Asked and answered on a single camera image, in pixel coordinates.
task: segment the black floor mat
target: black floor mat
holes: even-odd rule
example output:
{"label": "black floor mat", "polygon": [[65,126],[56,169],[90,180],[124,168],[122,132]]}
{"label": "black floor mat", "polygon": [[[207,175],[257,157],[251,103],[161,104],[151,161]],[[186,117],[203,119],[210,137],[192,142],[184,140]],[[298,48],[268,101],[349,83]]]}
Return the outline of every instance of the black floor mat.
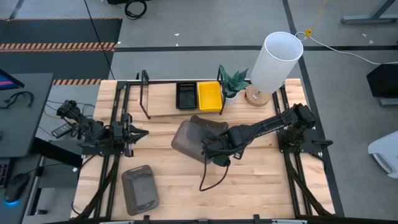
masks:
{"label": "black floor mat", "polygon": [[[112,62],[113,52],[106,52]],[[9,73],[53,73],[60,79],[108,79],[109,67],[102,51],[2,52],[0,68]]]}
{"label": "black floor mat", "polygon": [[[101,42],[112,46],[106,48],[110,63],[121,23],[121,19],[94,20]],[[16,19],[0,21],[0,31],[2,28],[5,32],[0,35],[0,68],[9,73],[48,72],[54,74],[55,80],[96,80],[89,84],[108,79],[109,67],[100,45],[89,44],[98,43],[89,19]],[[44,46],[49,43],[58,44],[48,50]]]}
{"label": "black floor mat", "polygon": [[[101,42],[118,41],[121,19],[95,19],[93,22]],[[98,42],[89,19],[11,20],[7,26],[1,43]]]}

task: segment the white cable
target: white cable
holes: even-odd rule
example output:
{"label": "white cable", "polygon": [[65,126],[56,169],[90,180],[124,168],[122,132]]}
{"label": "white cable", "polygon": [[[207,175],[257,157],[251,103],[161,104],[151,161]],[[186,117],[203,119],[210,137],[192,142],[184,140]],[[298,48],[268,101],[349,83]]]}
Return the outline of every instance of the white cable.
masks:
{"label": "white cable", "polygon": [[[304,33],[304,32],[297,32],[297,33],[295,34],[296,37],[297,37],[297,34],[304,34],[304,36],[305,36],[305,33]],[[319,45],[322,45],[322,46],[324,46],[324,47],[327,47],[327,48],[330,49],[330,50],[334,50],[334,51],[337,52],[337,53],[352,55],[352,56],[355,56],[355,57],[357,57],[357,58],[360,58],[360,59],[364,60],[365,62],[371,63],[371,64],[373,64],[373,65],[395,64],[395,63],[398,63],[398,62],[386,62],[386,63],[372,62],[372,61],[370,61],[370,60],[368,60],[368,59],[366,59],[366,58],[363,58],[363,57],[361,57],[361,56],[359,56],[359,55],[356,55],[356,54],[353,54],[353,53],[350,53],[350,52],[342,52],[342,51],[336,50],[336,49],[334,49],[334,48],[331,48],[331,47],[327,46],[326,44],[323,44],[323,43],[321,43],[321,42],[315,40],[315,39],[312,38],[312,37],[309,37],[309,38],[310,38],[312,41],[314,41],[315,43],[317,43],[317,44],[319,44]]]}

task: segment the green plant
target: green plant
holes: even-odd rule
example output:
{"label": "green plant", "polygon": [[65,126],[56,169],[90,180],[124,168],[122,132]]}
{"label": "green plant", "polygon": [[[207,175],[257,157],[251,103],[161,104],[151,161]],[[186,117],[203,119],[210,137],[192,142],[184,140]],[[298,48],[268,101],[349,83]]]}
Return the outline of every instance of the green plant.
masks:
{"label": "green plant", "polygon": [[223,76],[223,89],[228,98],[234,97],[239,91],[244,90],[249,85],[244,81],[248,69],[240,73],[237,71],[232,77],[225,72],[224,66],[220,65],[218,69]]}

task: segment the potted plant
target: potted plant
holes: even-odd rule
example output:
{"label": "potted plant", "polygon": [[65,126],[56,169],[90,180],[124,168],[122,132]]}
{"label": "potted plant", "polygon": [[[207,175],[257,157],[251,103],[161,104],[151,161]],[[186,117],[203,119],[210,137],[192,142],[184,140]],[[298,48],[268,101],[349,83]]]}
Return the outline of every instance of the potted plant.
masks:
{"label": "potted plant", "polygon": [[223,76],[223,94],[225,93],[225,105],[233,105],[238,93],[244,90],[249,84],[244,81],[248,69],[243,72],[237,71],[232,77],[229,76],[222,65],[218,69]]}

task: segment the computer monitor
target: computer monitor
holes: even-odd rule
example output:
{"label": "computer monitor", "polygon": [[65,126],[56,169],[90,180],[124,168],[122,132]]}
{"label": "computer monitor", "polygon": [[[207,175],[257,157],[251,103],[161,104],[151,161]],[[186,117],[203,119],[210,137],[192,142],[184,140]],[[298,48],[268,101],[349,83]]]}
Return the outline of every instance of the computer monitor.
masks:
{"label": "computer monitor", "polygon": [[25,85],[22,82],[0,69],[0,91],[23,88],[24,86]]}

